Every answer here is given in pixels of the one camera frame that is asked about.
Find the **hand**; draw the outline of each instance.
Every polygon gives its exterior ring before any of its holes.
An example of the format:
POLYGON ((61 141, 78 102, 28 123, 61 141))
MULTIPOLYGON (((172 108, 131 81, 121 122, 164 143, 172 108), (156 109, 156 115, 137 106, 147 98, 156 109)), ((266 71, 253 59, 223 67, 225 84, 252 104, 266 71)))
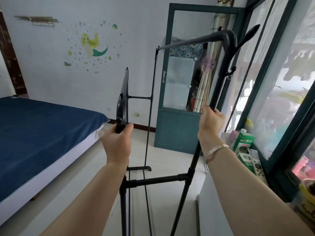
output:
POLYGON ((207 105, 201 105, 200 110, 202 114, 199 121, 199 132, 198 138, 201 135, 218 135, 224 126, 225 116, 220 113, 217 109, 212 111, 212 109, 207 105))
POLYGON ((129 155, 131 153, 131 133, 134 125, 129 123, 124 130, 116 133, 116 124, 102 136, 102 143, 107 155, 106 164, 118 164, 127 168, 129 164, 129 155))

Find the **bangle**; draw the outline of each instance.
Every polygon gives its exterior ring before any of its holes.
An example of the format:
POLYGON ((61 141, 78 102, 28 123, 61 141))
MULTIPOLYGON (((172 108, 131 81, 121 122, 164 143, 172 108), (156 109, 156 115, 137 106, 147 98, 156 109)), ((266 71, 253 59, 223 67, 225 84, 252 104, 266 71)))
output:
POLYGON ((229 147, 228 145, 226 145, 226 144, 218 145, 218 146, 212 148, 212 149, 208 152, 208 154, 207 154, 207 156, 206 156, 206 162, 207 162, 208 158, 211 156, 211 154, 213 154, 215 151, 217 151, 217 150, 219 150, 219 149, 221 149, 221 148, 223 148, 223 147, 228 147, 228 148, 230 148, 230 147, 229 147))

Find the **left hand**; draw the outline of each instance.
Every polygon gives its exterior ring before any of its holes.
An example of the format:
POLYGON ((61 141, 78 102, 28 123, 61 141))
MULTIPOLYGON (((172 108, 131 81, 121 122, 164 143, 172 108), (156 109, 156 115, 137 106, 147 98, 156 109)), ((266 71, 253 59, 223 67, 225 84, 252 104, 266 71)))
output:
POLYGON ((107 155, 106 164, 117 164, 127 168, 131 153, 131 133, 134 125, 129 123, 121 133, 116 133, 114 124, 103 136, 102 143, 107 155))

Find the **sunflower pattern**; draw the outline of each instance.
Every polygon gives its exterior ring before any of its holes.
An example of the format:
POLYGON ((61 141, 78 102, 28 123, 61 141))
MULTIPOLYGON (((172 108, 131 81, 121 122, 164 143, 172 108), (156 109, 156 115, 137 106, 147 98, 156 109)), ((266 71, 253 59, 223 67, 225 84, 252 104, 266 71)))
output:
MULTIPOLYGON (((172 38, 171 43, 176 43, 179 41, 181 41, 181 39, 172 38)), ((202 51, 202 44, 193 44, 172 48, 169 51, 169 55, 182 58, 197 58, 197 60, 199 60, 201 58, 202 51)))

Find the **mermaid wall sticker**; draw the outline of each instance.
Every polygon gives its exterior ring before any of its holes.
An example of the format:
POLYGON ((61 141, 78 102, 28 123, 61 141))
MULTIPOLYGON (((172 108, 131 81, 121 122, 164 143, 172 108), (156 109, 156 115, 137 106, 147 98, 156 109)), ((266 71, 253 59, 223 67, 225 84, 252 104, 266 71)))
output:
POLYGON ((82 37, 81 37, 81 44, 82 44, 82 47, 84 48, 84 50, 87 54, 87 58, 92 58, 92 56, 95 56, 95 57, 96 56, 102 56, 107 52, 107 49, 108 49, 108 47, 107 47, 102 52, 100 52, 96 49, 93 49, 93 48, 100 46, 97 33, 94 34, 94 39, 90 39, 88 34, 83 33, 82 37))

